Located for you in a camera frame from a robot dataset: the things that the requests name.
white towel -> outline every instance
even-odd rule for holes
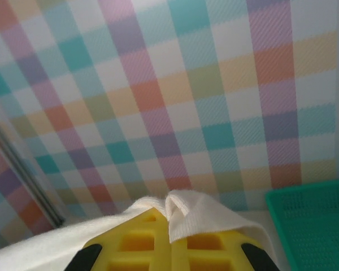
[[[122,214],[52,230],[3,248],[0,270],[63,271],[88,240],[150,208],[156,208],[167,218],[171,243],[193,234],[237,229],[260,242],[277,263],[270,238],[261,225],[239,216],[206,194],[174,190],[165,200],[144,197]]]

black rubber edge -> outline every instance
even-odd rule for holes
[[[78,251],[64,271],[90,271],[101,253],[102,246],[93,244]]]

pastel plaid pattern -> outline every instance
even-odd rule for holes
[[[0,248],[52,228],[0,152]]]
[[[0,0],[0,105],[76,215],[336,177],[336,1]]]

teal basket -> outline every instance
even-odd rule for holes
[[[292,270],[339,270],[339,180],[273,190],[266,202]]]

plaid wallpaper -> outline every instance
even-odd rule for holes
[[[52,228],[0,152],[0,248]]]
[[[0,0],[0,106],[76,215],[336,177],[337,2]]]

